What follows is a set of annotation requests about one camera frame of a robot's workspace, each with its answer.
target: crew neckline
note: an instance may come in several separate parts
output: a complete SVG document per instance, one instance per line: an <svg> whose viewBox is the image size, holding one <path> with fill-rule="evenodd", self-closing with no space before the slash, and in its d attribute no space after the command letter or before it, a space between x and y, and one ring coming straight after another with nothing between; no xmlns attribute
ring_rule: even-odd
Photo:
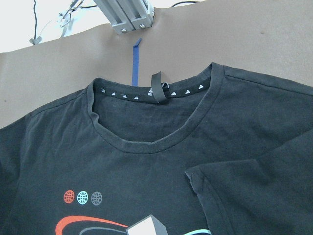
<svg viewBox="0 0 313 235"><path fill-rule="evenodd" d="M190 89L190 84L194 84L194 86L196 86L197 89L200 90L202 88L202 84L206 84L207 82L209 82L207 83L208 88L205 91L203 97L201 98L199 104L192 112L192 114L189 116L184 125L176 129L171 134L154 142L129 141L117 136L115 133L108 130L106 127L102 126L98 122L99 115L92 110L95 92L100 93L102 92L106 93L105 95L110 95L111 97L115 96L116 98L127 99L128 101L125 102L129 102L129 99L132 98L134 100L132 100L131 102L156 103L153 96L149 94L151 90L150 87L134 87L130 85L124 85L108 81L103 78L96 78L86 88L88 115L92 121L92 125L95 128L96 132L107 143L119 149L120 151L138 154L161 152L183 141L200 124L204 116L210 110L215 99L217 98L222 86L223 78L224 78L224 66L212 62L207 68L205 68L198 75L169 84L169 88L171 89L171 91L168 93L167 96L168 98L174 98L192 95L192 92L188 93L187 90L197 92L194 89L193 90Z"/></svg>

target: black cable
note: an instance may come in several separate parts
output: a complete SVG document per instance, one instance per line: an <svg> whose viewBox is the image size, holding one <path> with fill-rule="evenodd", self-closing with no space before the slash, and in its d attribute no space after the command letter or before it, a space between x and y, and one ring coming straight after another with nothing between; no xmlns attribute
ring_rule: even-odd
<svg viewBox="0 0 313 235"><path fill-rule="evenodd" d="M86 9L86 8L92 8L92 7L97 7L97 5L95 5L95 6L81 6L80 8Z"/></svg>
<svg viewBox="0 0 313 235"><path fill-rule="evenodd" d="M174 7L174 6L176 6L176 5L178 5L178 4L183 4L183 3L197 3L197 2L199 2L199 1L180 1L180 2L178 2L178 3L175 3L173 6L171 6L171 7Z"/></svg>
<svg viewBox="0 0 313 235"><path fill-rule="evenodd" d="M36 40L36 34L37 34L37 15L36 15L36 10L35 10L35 6L36 6L36 0L34 0L35 4L34 4L34 14L35 14L35 36L34 36L34 40Z"/></svg>

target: wire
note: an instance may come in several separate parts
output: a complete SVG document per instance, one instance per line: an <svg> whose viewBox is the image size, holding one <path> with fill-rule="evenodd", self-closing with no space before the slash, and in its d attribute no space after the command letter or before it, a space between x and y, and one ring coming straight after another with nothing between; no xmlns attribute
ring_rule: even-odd
<svg viewBox="0 0 313 235"><path fill-rule="evenodd" d="M178 3L175 3L173 6L171 6L171 7L174 7L174 6L176 6L176 5L178 5L178 4L183 4L183 3L197 3L197 2L199 2L199 1L180 1L180 2L178 2Z"/></svg>
<svg viewBox="0 0 313 235"><path fill-rule="evenodd" d="M50 20L48 23L45 24L45 26L43 27L43 29L41 30L39 36L41 36L41 34L43 33L44 29L48 26L48 24L50 24L52 22L52 20Z"/></svg>
<svg viewBox="0 0 313 235"><path fill-rule="evenodd" d="M35 14L35 36L34 36L34 40L36 40L36 34L37 34L37 15L36 15L36 10L35 10L35 6L36 6L36 0L34 0L34 14Z"/></svg>
<svg viewBox="0 0 313 235"><path fill-rule="evenodd" d="M92 7L97 7L97 5L95 5L95 6L81 6L80 8L86 9L86 8L92 8Z"/></svg>

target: blue globe icon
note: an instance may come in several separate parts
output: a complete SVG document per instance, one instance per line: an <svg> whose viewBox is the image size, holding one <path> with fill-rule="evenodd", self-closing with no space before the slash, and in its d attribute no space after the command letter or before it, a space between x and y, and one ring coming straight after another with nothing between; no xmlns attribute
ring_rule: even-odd
<svg viewBox="0 0 313 235"><path fill-rule="evenodd" d="M78 195L77 195L77 201L79 204L83 205L86 204L88 201L88 193L86 191L81 191Z"/></svg>

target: blue tape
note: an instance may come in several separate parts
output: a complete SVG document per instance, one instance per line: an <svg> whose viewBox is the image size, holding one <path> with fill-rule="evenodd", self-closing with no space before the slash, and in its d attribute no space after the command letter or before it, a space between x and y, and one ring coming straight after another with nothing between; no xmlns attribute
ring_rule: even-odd
<svg viewBox="0 0 313 235"><path fill-rule="evenodd" d="M139 44L141 38L133 46L133 78L132 86L138 86L138 76L139 76Z"/></svg>

